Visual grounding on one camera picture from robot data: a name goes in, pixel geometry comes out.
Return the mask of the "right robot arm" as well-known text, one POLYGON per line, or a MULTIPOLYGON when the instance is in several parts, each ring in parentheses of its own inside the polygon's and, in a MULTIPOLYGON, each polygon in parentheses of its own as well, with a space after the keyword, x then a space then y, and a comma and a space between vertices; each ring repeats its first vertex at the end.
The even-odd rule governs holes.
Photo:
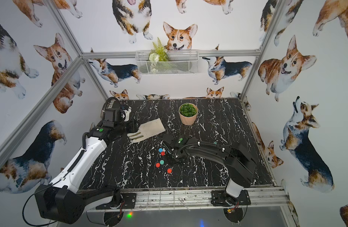
POLYGON ((248 149, 235 142, 220 145, 201 141, 191 135, 173 137, 163 135, 161 139, 169 158, 169 164, 182 164, 189 157, 200 157, 221 164, 228 170, 229 182, 226 194, 238 198, 244 188, 251 186, 255 177, 257 161, 248 149))

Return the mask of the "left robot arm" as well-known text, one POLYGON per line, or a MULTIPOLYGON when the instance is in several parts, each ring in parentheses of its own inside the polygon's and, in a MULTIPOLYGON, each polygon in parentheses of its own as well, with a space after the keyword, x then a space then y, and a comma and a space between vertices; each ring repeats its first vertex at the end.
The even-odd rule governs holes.
POLYGON ((100 122, 83 134, 82 147, 68 166, 48 185, 39 186, 35 191, 40 216, 52 222, 73 224, 83 213, 98 206, 122 206, 124 200, 117 186, 104 186, 86 193, 81 193, 79 187, 107 146, 138 127, 131 107, 115 97, 109 98, 103 105, 100 122))

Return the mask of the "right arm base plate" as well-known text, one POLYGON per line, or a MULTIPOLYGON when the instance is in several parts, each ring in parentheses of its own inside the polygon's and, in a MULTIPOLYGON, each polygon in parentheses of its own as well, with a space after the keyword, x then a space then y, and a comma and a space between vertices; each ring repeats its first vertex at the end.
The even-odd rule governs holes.
POLYGON ((231 207, 235 205, 251 205, 251 200, 247 190, 242 190, 240 195, 235 198, 226 193, 226 191, 211 191, 210 202, 213 206, 231 207))

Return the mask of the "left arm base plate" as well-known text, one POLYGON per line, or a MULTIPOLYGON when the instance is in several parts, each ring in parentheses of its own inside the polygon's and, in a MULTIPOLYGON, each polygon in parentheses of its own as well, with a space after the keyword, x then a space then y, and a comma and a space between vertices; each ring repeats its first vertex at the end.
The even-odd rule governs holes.
POLYGON ((114 195, 109 202, 96 207, 96 210, 118 210, 118 209, 133 209, 136 203, 135 193, 124 193, 114 195))

